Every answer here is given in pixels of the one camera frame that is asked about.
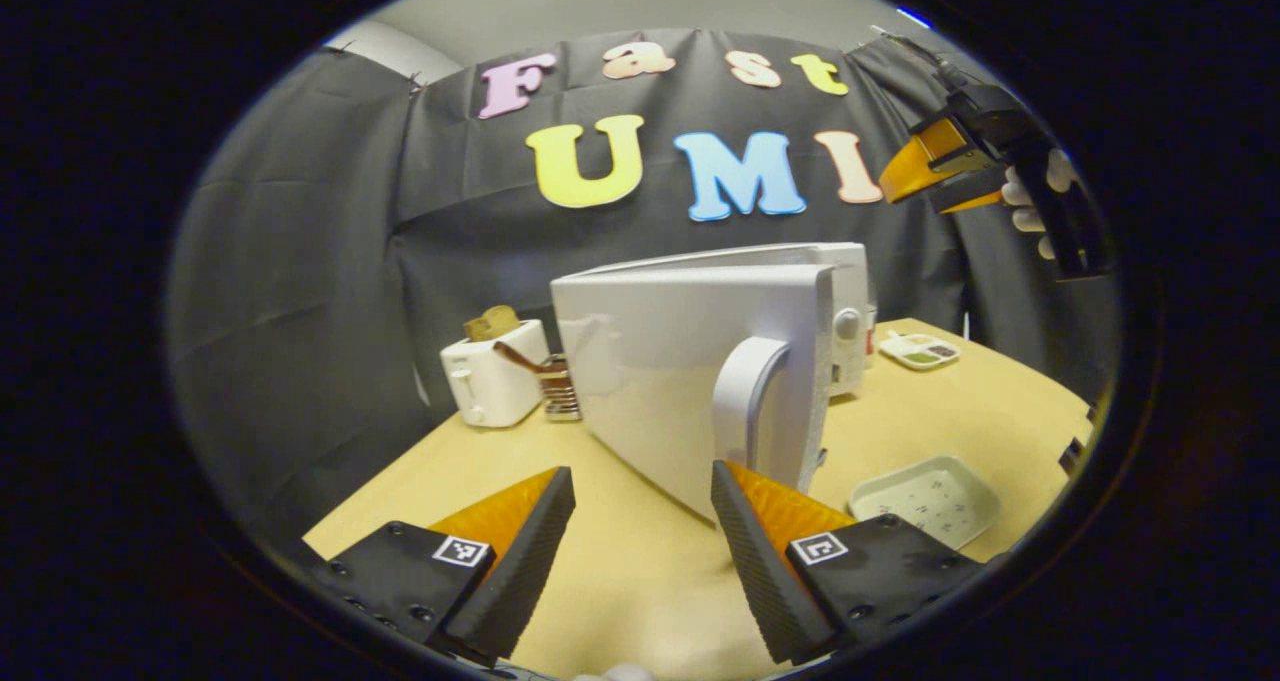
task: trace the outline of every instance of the white glove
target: white glove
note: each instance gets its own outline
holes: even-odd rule
[[[575,676],[573,681],[655,681],[653,672],[635,663],[620,663],[604,672],[604,676],[590,676],[582,673]]]
[[[1018,172],[1014,170],[1014,166],[1005,169],[1005,179],[1009,183],[1000,188],[1005,202],[1010,204],[1010,206],[1030,206],[1032,197],[1027,193],[1027,186],[1018,179]],[[1066,193],[1066,189],[1071,188],[1071,184],[1079,183],[1079,180],[1080,177],[1075,173],[1075,168],[1071,166],[1071,160],[1066,157],[1066,154],[1062,154],[1061,148],[1051,148],[1048,152],[1048,166],[1044,170],[1044,183],[1048,184],[1048,188],[1056,189],[1057,193]],[[1036,207],[1015,207],[1014,227],[1027,234],[1044,233],[1044,221],[1041,220]],[[1053,247],[1048,242],[1047,236],[1039,239],[1037,248],[1042,259],[1053,257]]]

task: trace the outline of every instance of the knob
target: knob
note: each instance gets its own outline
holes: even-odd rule
[[[832,321],[832,328],[836,330],[836,338],[842,342],[858,340],[858,312],[854,308],[841,308],[836,314],[836,320]]]

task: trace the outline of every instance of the yellow letter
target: yellow letter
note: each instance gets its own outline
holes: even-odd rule
[[[832,96],[845,96],[845,93],[849,93],[846,84],[831,78],[838,69],[832,67],[831,63],[823,61],[814,52],[805,52],[804,56],[792,58],[791,63],[804,69],[804,76],[813,84],[813,88],[824,90],[824,92],[832,93]]]
[[[728,61],[732,74],[745,84],[768,90],[776,90],[782,84],[778,72],[769,69],[768,58],[760,56],[759,52],[730,51],[724,55],[724,61]]]
[[[846,204],[873,204],[884,197],[879,186],[872,183],[867,163],[858,152],[858,137],[849,131],[820,131],[813,140],[824,145],[836,161],[840,189],[836,195]]]
[[[640,186],[644,161],[640,160],[640,138],[636,129],[644,119],[635,115],[604,116],[595,129],[609,137],[613,170],[603,179],[584,179],[577,170],[576,140],[582,134],[577,124],[553,125],[534,131],[525,140],[534,148],[538,189],[556,206],[588,207],[613,204]]]
[[[660,74],[671,70],[676,65],[673,58],[667,58],[658,44],[652,40],[637,40],[634,44],[622,44],[604,51],[604,76],[612,79],[630,79],[631,76]]]

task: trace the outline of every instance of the white handle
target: white handle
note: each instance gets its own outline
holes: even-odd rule
[[[760,399],[786,353],[786,343],[751,335],[724,358],[712,392],[717,458],[755,467]]]

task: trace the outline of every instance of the ceiling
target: ceiling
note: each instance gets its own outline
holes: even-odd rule
[[[462,67],[618,29],[704,28],[778,35],[847,51],[872,26],[938,51],[950,44],[882,0],[398,0],[371,20],[420,38]]]

